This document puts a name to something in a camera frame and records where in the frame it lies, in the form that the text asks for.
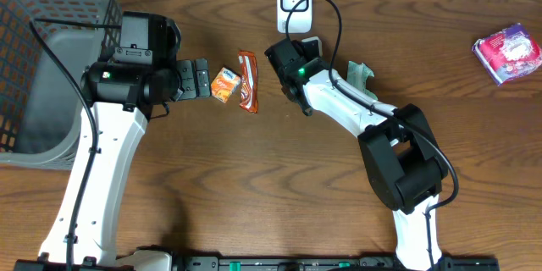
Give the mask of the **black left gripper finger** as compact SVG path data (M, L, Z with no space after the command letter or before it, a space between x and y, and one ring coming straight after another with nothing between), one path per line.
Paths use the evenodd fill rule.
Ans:
M198 58L194 62L195 64L195 83L197 88L198 97L210 97L211 96L211 81L208 71L208 62L205 58Z
M197 96L195 65L190 60L181 60L176 63L176 70L180 77L181 91L176 101L195 99Z

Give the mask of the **orange small box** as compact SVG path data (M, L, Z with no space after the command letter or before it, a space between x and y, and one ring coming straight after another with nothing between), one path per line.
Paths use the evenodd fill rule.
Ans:
M223 67L211 83L211 94L220 102L226 103L240 83L241 78L237 73Z

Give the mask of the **red orange snack wrapper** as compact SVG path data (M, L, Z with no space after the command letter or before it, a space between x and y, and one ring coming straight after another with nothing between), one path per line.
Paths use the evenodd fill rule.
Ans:
M241 101L240 107L249 113L257 113L257 60L254 53L239 51L241 76Z

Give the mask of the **teal snack packet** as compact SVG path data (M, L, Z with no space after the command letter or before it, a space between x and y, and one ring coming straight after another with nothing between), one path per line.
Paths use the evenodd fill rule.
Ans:
M374 72L365 63L348 62L346 81L359 91L377 100L377 96L367 88L367 81L374 77Z

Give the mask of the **purple snack package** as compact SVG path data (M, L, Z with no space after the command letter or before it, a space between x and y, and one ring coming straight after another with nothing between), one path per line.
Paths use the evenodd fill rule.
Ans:
M478 39L472 52L498 86L541 66L541 47L521 23Z

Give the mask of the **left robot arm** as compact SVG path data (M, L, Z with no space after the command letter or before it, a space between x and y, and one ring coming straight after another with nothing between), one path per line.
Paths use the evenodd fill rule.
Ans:
M119 210L136 148L156 106L210 97L207 60L176 58L181 33L159 14L125 12L118 46L66 75L82 103L75 162L58 216L35 261L17 270L171 270L174 257L144 248L118 258Z

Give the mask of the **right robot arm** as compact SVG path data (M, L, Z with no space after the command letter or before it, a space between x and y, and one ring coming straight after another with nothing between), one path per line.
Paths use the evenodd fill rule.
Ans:
M379 102L349 84L323 60L317 37L284 39L264 55L306 116L325 113L357 138L369 184L393 213L398 263L434 267L442 257L434 207L448 170L423 112Z

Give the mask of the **white barcode scanner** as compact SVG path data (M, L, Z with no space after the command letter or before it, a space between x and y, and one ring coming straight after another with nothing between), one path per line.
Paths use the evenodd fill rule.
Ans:
M312 0L277 0L279 33L308 33L312 28Z

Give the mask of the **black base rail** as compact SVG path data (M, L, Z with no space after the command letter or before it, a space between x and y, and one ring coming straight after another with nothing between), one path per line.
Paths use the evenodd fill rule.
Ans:
M358 258L221 258L212 256L183 257L156 246L140 247L126 257L116 260L114 266L98 264L94 257L85 257L71 270L166 270L166 271L324 271L324 270L414 270L404 267L398 258L386 256ZM35 260L19 259L15 271L67 270L65 263L49 261L48 253ZM499 271L496 258L442 257L427 270L439 271Z

